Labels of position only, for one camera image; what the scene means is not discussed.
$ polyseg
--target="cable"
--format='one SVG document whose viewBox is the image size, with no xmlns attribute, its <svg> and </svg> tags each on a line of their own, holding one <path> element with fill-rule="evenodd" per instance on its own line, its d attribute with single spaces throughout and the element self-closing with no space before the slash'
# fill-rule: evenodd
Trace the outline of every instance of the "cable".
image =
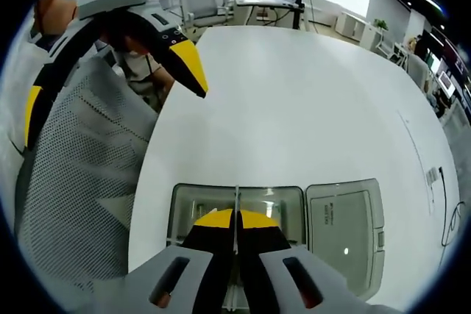
<svg viewBox="0 0 471 314">
<path fill-rule="evenodd" d="M 283 18 L 285 18 L 288 14 L 289 14 L 289 11 L 287 11 L 286 14 L 283 15 L 282 17 L 280 17 L 280 18 L 277 17 L 275 20 L 270 21 L 270 22 L 267 22 L 266 24 L 264 24 L 264 26 L 268 26 L 268 25 L 271 25 L 271 24 L 275 24 L 275 26 L 276 26 L 276 23 L 277 23 L 279 20 L 282 20 Z"/>
<path fill-rule="evenodd" d="M 443 257 L 445 255 L 445 250 L 447 246 L 449 246 L 454 240 L 452 239 L 450 242 L 448 242 L 448 238 L 450 237 L 450 233 L 455 230 L 456 228 L 456 219 L 459 217 L 461 219 L 461 213 L 459 212 L 459 208 L 461 205 L 465 205 L 466 203 L 464 201 L 460 201 L 458 204 L 456 204 L 455 209 L 453 210 L 453 213 L 451 215 L 450 223 L 448 224 L 448 231 L 447 231 L 447 237 L 445 239 L 445 230 L 447 228 L 447 189 L 445 187 L 445 176 L 443 175 L 443 169 L 442 167 L 439 168 L 440 175 L 442 176 L 442 183 L 443 183 L 443 193 L 445 196 L 445 216 L 443 219 L 443 233 L 442 233 L 442 256 L 440 257 L 440 262 L 439 262 L 439 267 L 442 265 Z"/>
<path fill-rule="evenodd" d="M 252 7 L 252 9 L 250 10 L 250 14 L 249 14 L 249 17 L 247 18 L 247 20 L 245 21 L 245 26 L 247 26 L 247 24 L 249 23 L 250 21 L 250 18 L 252 17 L 252 14 L 253 14 L 253 10 L 255 9 L 255 7 Z"/>
<path fill-rule="evenodd" d="M 314 20 L 314 6 L 312 5 L 312 0 L 309 0 L 309 2 L 311 3 L 312 24 L 314 25 L 314 30 L 316 33 L 319 34 L 319 31 L 317 31 L 316 22 Z"/>
<path fill-rule="evenodd" d="M 275 15 L 276 15 L 276 19 L 275 19 L 275 24 L 273 25 L 273 27 L 276 27 L 277 26 L 277 22 L 278 20 L 280 20 L 280 16 L 278 15 L 278 11 L 276 9 L 273 9 L 273 11 L 275 12 Z"/>
</svg>

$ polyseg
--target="potted plant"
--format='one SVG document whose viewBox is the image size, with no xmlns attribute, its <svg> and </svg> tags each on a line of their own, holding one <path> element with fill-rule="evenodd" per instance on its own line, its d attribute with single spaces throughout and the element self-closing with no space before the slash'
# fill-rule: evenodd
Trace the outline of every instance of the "potted plant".
<svg viewBox="0 0 471 314">
<path fill-rule="evenodd" d="M 373 21 L 373 26 L 379 29 L 384 29 L 385 31 L 388 30 L 388 24 L 384 20 L 380 20 L 379 18 L 376 18 Z"/>
</svg>

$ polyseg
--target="gray perforated panel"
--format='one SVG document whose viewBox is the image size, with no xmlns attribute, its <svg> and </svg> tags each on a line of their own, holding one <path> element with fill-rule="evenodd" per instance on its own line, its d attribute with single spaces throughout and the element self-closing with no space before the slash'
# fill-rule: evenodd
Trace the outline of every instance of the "gray perforated panel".
<svg viewBox="0 0 471 314">
<path fill-rule="evenodd" d="M 127 274 L 132 203 L 156 120 L 99 58 L 82 64 L 54 103 L 22 176 L 18 239 L 66 309 Z"/>
</svg>

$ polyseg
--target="desk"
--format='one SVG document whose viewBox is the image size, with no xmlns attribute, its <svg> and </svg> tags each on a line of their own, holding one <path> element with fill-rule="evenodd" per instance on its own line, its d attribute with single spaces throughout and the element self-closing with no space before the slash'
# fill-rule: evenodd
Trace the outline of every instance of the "desk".
<svg viewBox="0 0 471 314">
<path fill-rule="evenodd" d="M 359 42 L 367 24 L 365 20 L 357 16 L 342 13 L 337 18 L 336 31 L 342 36 Z"/>
<path fill-rule="evenodd" d="M 257 8 L 268 8 L 277 13 L 277 17 L 279 18 L 279 20 L 276 21 L 277 27 L 293 28 L 295 12 L 302 13 L 304 11 L 300 9 L 297 4 L 270 4 L 269 0 L 267 0 L 267 3 L 250 0 L 230 0 L 230 3 L 233 4 L 233 23 L 235 25 L 263 26 L 266 23 L 272 22 L 273 20 L 263 22 L 257 19 Z"/>
<path fill-rule="evenodd" d="M 448 218 L 458 202 L 447 138 L 407 73 L 358 46 L 292 29 L 214 27 L 197 47 L 208 95 L 175 83 L 167 98 L 139 176 L 129 270 L 165 248 L 177 183 L 304 190 L 376 178 L 387 249 L 369 302 L 407 308 L 442 254 L 443 187 L 433 185 L 429 211 L 425 171 L 443 166 Z"/>
</svg>

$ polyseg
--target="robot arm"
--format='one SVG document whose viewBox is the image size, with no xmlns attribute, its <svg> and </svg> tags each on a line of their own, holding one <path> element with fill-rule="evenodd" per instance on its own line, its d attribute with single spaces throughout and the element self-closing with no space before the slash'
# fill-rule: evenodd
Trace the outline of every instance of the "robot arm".
<svg viewBox="0 0 471 314">
<path fill-rule="evenodd" d="M 195 45 L 169 19 L 158 0 L 77 0 L 72 21 L 50 51 L 26 104 L 25 146 L 32 149 L 57 94 L 77 60 L 102 34 L 138 41 L 183 86 L 200 97 L 208 91 Z"/>
</svg>

